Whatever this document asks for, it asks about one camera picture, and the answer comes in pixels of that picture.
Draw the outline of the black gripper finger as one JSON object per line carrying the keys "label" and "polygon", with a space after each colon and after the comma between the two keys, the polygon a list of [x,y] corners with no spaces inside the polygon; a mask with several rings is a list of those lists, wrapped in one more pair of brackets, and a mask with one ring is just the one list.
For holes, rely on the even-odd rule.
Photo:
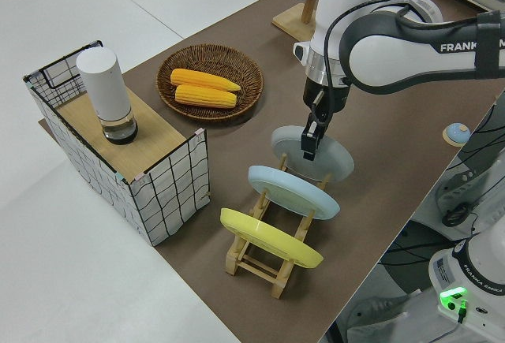
{"label": "black gripper finger", "polygon": [[301,133],[301,150],[304,159],[309,161],[315,159],[320,141],[323,139],[326,130],[327,126],[318,124],[316,114],[311,112]]}

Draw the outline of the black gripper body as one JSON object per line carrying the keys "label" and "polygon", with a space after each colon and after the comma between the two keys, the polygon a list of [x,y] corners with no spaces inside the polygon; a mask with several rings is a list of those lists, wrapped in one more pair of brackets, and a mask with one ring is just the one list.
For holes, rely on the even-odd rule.
{"label": "black gripper body", "polygon": [[307,77],[303,101],[315,122],[330,122],[333,114],[345,107],[349,92],[350,87],[330,88]]}

